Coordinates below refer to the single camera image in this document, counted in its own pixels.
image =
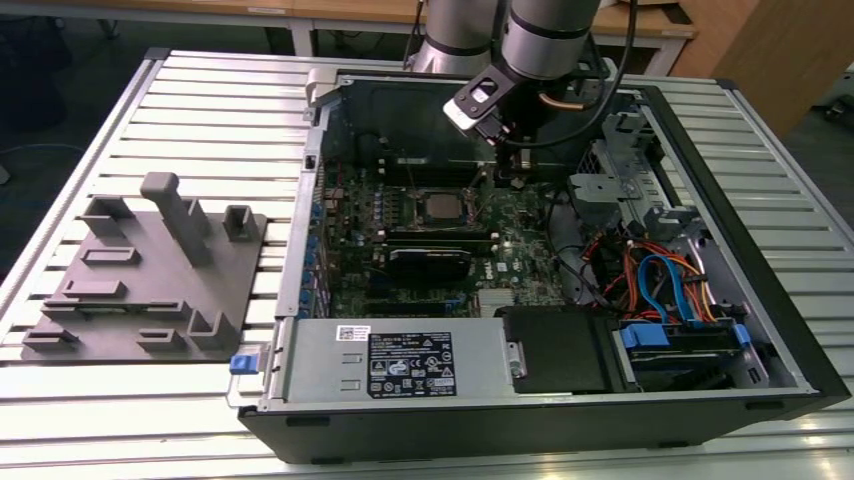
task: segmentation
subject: wooden desk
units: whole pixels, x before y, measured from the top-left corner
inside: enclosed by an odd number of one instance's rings
[[[0,13],[287,28],[297,55],[313,57],[317,30],[409,34],[415,6],[417,0],[0,0]],[[600,44],[625,45],[628,23],[626,5],[600,10]],[[697,28],[673,23],[661,8],[641,9],[636,45],[656,50],[648,75],[668,75],[696,35]]]

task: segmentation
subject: aluminum extrusion table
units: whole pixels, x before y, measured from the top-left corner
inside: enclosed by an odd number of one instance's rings
[[[40,367],[18,363],[40,299],[63,277],[94,194],[130,195],[149,171],[174,171],[209,211],[249,203],[266,214],[263,257],[243,343],[273,336],[313,66],[397,69],[397,62],[174,51],[146,59],[0,289],[0,476],[139,478],[293,475],[602,479],[850,478],[854,401],[790,422],[754,425],[700,447],[514,455],[335,467],[287,465],[245,430],[241,405],[262,377],[227,365]],[[737,91],[712,80],[657,85],[854,388],[854,235]],[[669,165],[677,191],[688,195]]]

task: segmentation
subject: blue latch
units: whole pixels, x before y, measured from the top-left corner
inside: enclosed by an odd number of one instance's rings
[[[636,347],[668,347],[670,340],[661,323],[636,323],[620,331],[626,349]]]
[[[233,375],[258,375],[258,354],[238,354],[231,357],[229,371]]]
[[[748,327],[745,327],[741,323],[737,323],[733,326],[733,332],[736,332],[736,339],[738,340],[738,344],[742,347],[750,345],[750,332],[748,331]]]

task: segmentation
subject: warning label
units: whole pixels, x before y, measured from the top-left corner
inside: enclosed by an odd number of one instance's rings
[[[451,334],[371,334],[369,395],[374,398],[457,395]]]

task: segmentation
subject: barcode sticker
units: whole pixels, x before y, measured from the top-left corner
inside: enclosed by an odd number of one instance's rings
[[[339,325],[335,340],[339,342],[367,342],[370,334],[370,325]]]

